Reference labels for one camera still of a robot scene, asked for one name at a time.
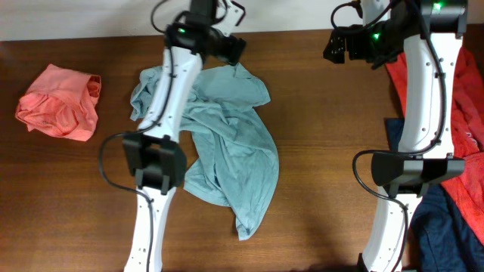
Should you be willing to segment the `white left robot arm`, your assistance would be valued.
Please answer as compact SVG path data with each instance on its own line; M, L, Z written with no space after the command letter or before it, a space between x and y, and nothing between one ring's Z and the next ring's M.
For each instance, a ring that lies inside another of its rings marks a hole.
M184 178L187 159L179 146L182 114L195 79L208 56L235 65L246 42L233 36L236 23L204 28L172 23L157 89L138 130L123 138L130 174L135 179L137 215L128 272L161 271L163 235L169 206Z

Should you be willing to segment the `light blue polo shirt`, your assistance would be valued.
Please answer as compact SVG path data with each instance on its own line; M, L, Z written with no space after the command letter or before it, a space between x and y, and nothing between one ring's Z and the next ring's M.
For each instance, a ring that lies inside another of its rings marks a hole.
M255 111L270 100L264 82L242 64L218 66L200 72L181 121L198 153L184 189L231 208L239 240L258 230L279 179L276 144Z

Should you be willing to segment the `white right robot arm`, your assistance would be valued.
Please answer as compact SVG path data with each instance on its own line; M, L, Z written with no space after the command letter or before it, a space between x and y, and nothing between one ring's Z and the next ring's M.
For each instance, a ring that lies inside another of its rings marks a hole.
M451 138L455 65L467 29L463 0L350 1L360 24L334 26L324 49L333 63L407 64L405 121L397 150L372 150L377 210L359 271L399 271L411 218L426 192L464 172Z

